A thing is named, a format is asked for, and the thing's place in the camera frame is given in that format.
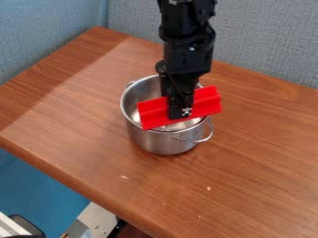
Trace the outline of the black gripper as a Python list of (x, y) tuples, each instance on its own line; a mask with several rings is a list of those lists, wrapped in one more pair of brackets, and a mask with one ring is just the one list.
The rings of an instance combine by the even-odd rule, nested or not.
[(161, 97), (168, 97), (169, 120), (184, 119), (192, 114), (197, 73), (209, 72), (215, 39), (213, 29), (200, 29), (185, 38), (164, 38), (163, 59), (155, 70)]

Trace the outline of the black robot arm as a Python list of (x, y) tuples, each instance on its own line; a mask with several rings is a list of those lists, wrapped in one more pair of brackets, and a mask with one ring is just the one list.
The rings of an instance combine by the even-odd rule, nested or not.
[(200, 77), (211, 70), (216, 32), (209, 24), (217, 0), (156, 0), (161, 21), (159, 37), (163, 59), (155, 70), (161, 96), (168, 100), (168, 119), (192, 114), (193, 94)]

